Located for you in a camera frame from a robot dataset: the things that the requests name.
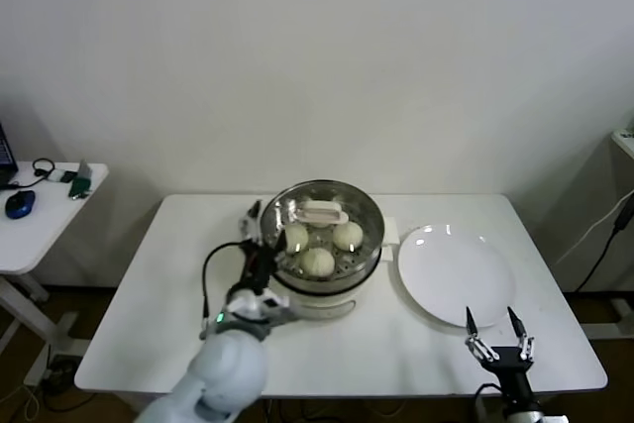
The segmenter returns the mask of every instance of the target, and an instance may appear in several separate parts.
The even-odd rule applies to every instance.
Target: white cable
[[[592,232],[592,230],[594,230],[596,227],[598,227],[601,223],[603,223],[610,215],[612,215],[617,209],[618,207],[621,206],[621,203],[623,203],[625,200],[627,200],[628,198],[630,198],[630,196],[632,196],[632,194],[634,194],[634,190],[629,191],[627,194],[623,195],[621,197],[621,199],[616,202],[616,205],[614,205],[614,207],[607,212],[602,218],[600,218],[599,220],[597,220],[596,222],[594,222],[592,225],[590,225],[590,228],[587,229],[587,231],[581,236],[581,238],[579,238],[577,240],[577,242],[572,245],[567,252],[565,252],[556,262],[555,264],[553,264],[553,266],[557,266],[559,263],[561,263],[563,260],[565,260],[568,255],[570,253],[572,253],[576,247],[578,247],[581,242],[583,240],[585,240],[587,238],[587,236]]]
[[[40,402],[30,388],[28,388],[26,385],[22,385],[22,388],[27,390],[27,392],[29,393],[29,399],[24,405],[24,419],[28,422],[36,421],[38,419],[38,415],[40,414]],[[31,406],[32,401],[35,403],[36,411],[33,416],[29,416],[29,407]]]
[[[9,393],[7,396],[3,396],[2,398],[0,398],[0,403],[4,403],[5,401],[7,401],[9,398],[11,398],[13,395],[15,395],[17,392],[19,392],[22,389],[23,385],[17,386],[16,388],[14,388],[14,390]]]

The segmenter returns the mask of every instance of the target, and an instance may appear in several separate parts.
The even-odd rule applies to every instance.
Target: small white desk
[[[37,179],[30,162],[18,162],[20,171],[13,181],[29,184]],[[77,170],[78,163],[60,162],[57,168]],[[95,191],[108,174],[108,167],[92,163],[91,190]],[[24,297],[1,274],[11,276],[31,293],[36,301],[45,301],[49,295],[28,275],[55,243],[66,226],[81,210],[87,199],[68,198],[69,183],[43,181],[30,188],[36,192],[33,211],[24,218],[11,220],[4,213],[6,199],[17,190],[0,192],[0,305],[16,317],[0,339],[0,352],[7,345],[19,323],[26,325],[52,346],[52,355],[83,355],[88,341],[70,339],[67,331],[76,319],[76,313],[66,313],[58,323],[51,321],[31,300]],[[46,352],[42,351],[34,367],[27,374],[25,383],[37,384],[46,368]]]
[[[79,387],[115,392],[129,402],[171,391],[200,348],[203,260],[213,247],[239,238],[238,219],[257,198],[172,195],[163,201],[79,367]],[[529,372],[535,391],[606,385],[601,363],[505,197],[373,198],[394,217],[401,238],[425,224],[455,223],[483,233],[506,256],[518,282],[513,307],[536,337]],[[207,281],[212,308],[220,309],[242,263],[239,251],[214,259]],[[420,309],[402,288],[396,264],[379,264],[364,286],[357,308],[342,319],[273,330],[264,341],[264,396],[465,395],[491,381],[467,350],[466,331]],[[493,345],[516,343],[510,321],[482,336]]]

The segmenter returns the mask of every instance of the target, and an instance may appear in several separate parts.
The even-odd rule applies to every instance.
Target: black cable
[[[38,167],[38,163],[40,162],[46,162],[50,168],[41,168]],[[39,158],[39,159],[35,159],[33,162],[31,162],[31,168],[33,169],[33,173],[35,177],[39,177],[37,180],[27,184],[27,185],[22,185],[20,183],[14,182],[14,183],[7,183],[5,185],[0,186],[0,190],[18,190],[18,189],[23,189],[23,188],[31,188],[34,185],[37,185],[38,183],[42,182],[43,180],[46,180],[47,178],[49,178],[49,176],[51,175],[51,173],[55,170],[55,162],[53,162],[50,159],[47,158]]]
[[[264,422],[270,422],[270,412],[273,408],[273,400],[262,400],[262,410],[264,413]]]
[[[577,289],[575,289],[573,293],[577,293],[581,291],[581,288],[584,287],[585,284],[590,280],[590,278],[592,277],[592,275],[594,274],[598,266],[601,264],[601,262],[605,258],[605,255],[607,255],[607,251],[609,250],[610,245],[612,244],[612,240],[614,240],[614,237],[618,235],[618,232],[620,232],[620,230],[617,229],[616,227],[612,230],[612,234],[610,235],[610,238],[608,238],[607,242],[605,242],[605,247],[603,247],[603,252],[601,253],[601,256],[598,257],[598,260],[596,261],[596,263],[594,264],[590,272],[587,274],[583,282],[579,286],[577,286]]]
[[[51,413],[68,413],[69,411],[74,411],[74,410],[76,410],[78,408],[81,408],[84,405],[87,405],[93,399],[95,399],[96,396],[97,396],[97,393],[93,393],[88,398],[86,398],[85,400],[83,400],[80,403],[77,403],[76,405],[71,405],[71,406],[68,406],[66,408],[55,408],[54,406],[51,406],[49,404],[49,402],[47,401],[47,394],[45,392],[43,392],[42,393],[42,403],[44,404],[44,408],[46,410],[48,410],[49,412],[51,412]]]
[[[229,247],[239,247],[240,245],[241,245],[240,242],[225,243],[223,245],[220,245],[214,248],[209,253],[209,255],[207,255],[207,258],[205,258],[205,263],[202,266],[202,297],[203,297],[202,317],[203,319],[207,319],[209,317],[209,296],[207,294],[207,266],[209,265],[209,261],[216,253],[220,252],[221,250],[224,250],[225,248],[229,248]]]
[[[473,398],[473,415],[474,415],[474,421],[479,421],[478,417],[477,417],[477,399],[479,398],[480,394],[485,391],[487,388],[495,388],[497,391],[499,391],[502,395],[504,394],[504,392],[502,391],[502,389],[500,388],[500,386],[496,383],[483,383],[482,385],[479,386],[479,388],[477,389],[477,391],[474,393],[474,398]]]
[[[281,423],[291,423],[286,418],[284,418],[284,412],[281,408],[281,400],[277,401],[277,416],[279,416],[279,421],[281,421]]]
[[[301,411],[301,419],[308,422],[318,422],[318,421],[336,421],[337,423],[344,423],[344,420],[338,418],[336,416],[309,416],[306,413],[306,408],[304,407],[306,400],[299,401],[299,410]]]

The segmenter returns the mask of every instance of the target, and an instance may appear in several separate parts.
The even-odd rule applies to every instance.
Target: desk leg
[[[31,300],[36,302],[46,302],[49,300],[49,293],[30,274],[20,274],[11,276],[11,281],[17,282],[29,291]]]
[[[24,380],[26,385],[35,386],[40,383],[47,369],[49,354],[53,359],[57,355],[83,357],[86,353],[90,341],[68,337],[68,331],[77,319],[76,312],[65,313],[56,324],[2,276],[0,305],[47,342]]]
[[[612,299],[611,302],[621,320],[606,324],[581,324],[591,341],[634,339],[634,311],[625,299]]]

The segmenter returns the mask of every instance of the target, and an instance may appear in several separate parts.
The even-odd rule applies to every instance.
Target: computer mouse
[[[18,219],[26,217],[33,210],[33,204],[36,201],[36,192],[33,190],[20,190],[19,192],[7,198],[4,205],[4,212],[7,217]]]

